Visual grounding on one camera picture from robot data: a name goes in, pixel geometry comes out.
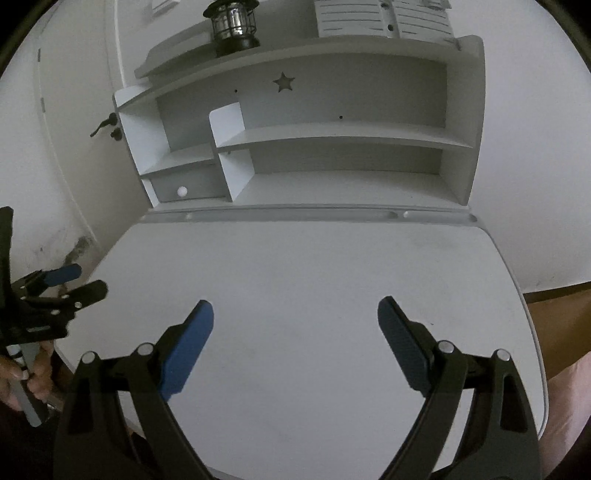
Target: white wall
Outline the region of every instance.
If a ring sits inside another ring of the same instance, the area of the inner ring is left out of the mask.
[[[15,210],[13,279],[61,266],[89,235],[46,148],[35,91],[37,32],[26,38],[0,79],[0,206]],[[91,246],[81,259],[85,274],[99,258]]]
[[[150,48],[203,21],[208,3],[183,0],[153,20],[150,0],[113,1],[130,85]],[[481,36],[486,51],[485,124],[470,205],[523,290],[591,281],[589,71],[535,0],[452,0],[452,7],[455,34]]]

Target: metal lantern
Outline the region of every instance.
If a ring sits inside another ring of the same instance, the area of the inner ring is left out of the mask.
[[[258,6],[258,0],[216,0],[203,12],[212,21],[218,57],[261,45],[255,38]]]

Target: blue gripper pad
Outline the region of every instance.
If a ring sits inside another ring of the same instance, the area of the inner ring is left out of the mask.
[[[193,370],[213,330],[212,305],[207,301],[200,301],[182,326],[184,332],[162,365],[160,394],[164,401],[168,401],[173,394],[183,389]]]
[[[43,281],[48,287],[55,287],[62,285],[69,281],[75,280],[82,275],[82,268],[80,265],[73,263],[65,267],[58,268],[56,270],[50,270],[45,273]]]

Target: desk surface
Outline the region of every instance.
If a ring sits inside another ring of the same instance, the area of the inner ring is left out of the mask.
[[[203,222],[133,226],[93,278],[106,300],[58,343],[127,355],[213,304],[208,344],[170,400],[209,467],[246,480],[379,478],[423,399],[378,327],[392,295],[463,352],[509,350],[538,428],[545,380],[531,323],[488,234],[410,223]],[[440,464],[459,442],[464,396]],[[128,398],[124,413],[137,420]]]

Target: wall stain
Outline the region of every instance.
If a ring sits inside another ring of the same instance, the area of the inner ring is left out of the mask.
[[[92,241],[90,240],[89,237],[87,237],[85,235],[81,236],[78,239],[78,241],[76,242],[76,244],[74,245],[74,248],[72,250],[70,250],[70,253],[68,253],[66,255],[66,257],[64,258],[64,263],[62,263],[61,266],[66,267],[68,265],[72,265],[73,263],[75,263],[76,260],[78,260],[82,255],[84,255],[88,251],[91,244],[92,244]],[[60,285],[60,288],[58,290],[58,295],[62,296],[67,291],[68,291],[68,288],[66,287],[66,284],[62,284],[62,285]]]

